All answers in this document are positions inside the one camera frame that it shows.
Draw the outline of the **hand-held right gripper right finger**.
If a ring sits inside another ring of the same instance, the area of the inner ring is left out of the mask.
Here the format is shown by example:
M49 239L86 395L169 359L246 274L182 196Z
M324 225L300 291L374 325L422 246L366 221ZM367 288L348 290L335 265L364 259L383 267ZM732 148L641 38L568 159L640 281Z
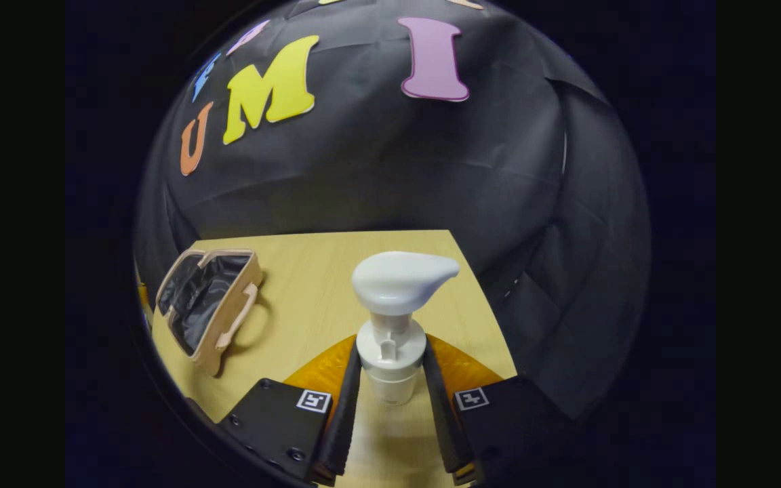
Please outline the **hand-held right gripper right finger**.
M436 336L422 368L444 469L455 485L537 485L571 421L524 375L502 379Z

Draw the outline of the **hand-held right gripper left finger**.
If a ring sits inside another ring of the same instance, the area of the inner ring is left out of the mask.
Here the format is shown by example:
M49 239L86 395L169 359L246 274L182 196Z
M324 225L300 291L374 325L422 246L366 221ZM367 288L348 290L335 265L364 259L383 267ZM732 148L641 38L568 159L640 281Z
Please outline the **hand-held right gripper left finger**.
M288 485L335 485L351 448L361 359L351 335L291 374L259 379L218 423L229 447Z

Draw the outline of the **white pump bottle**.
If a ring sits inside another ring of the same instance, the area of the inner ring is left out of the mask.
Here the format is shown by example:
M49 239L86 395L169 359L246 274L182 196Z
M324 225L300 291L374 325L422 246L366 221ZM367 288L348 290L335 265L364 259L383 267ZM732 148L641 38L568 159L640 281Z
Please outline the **white pump bottle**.
M369 313L355 346L379 401L403 405L414 395L427 346L414 313L459 272L452 258L399 251L373 254L353 270L351 284Z

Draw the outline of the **pink suitcase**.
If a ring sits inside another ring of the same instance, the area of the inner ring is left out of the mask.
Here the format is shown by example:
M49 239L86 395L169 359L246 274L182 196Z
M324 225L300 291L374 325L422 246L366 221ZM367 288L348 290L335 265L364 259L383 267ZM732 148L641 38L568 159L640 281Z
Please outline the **pink suitcase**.
M258 299L264 274L250 248L189 248L174 260L156 293L156 308L177 346L208 375Z

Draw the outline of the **black backdrop cloth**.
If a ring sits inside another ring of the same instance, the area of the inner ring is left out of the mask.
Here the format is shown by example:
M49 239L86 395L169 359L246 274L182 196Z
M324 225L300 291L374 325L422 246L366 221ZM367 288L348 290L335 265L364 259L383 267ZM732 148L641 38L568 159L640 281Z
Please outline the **black backdrop cloth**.
M589 413L643 314L641 168L595 82L493 4L292 0L207 48L149 149L134 259L198 240L446 229L515 367Z

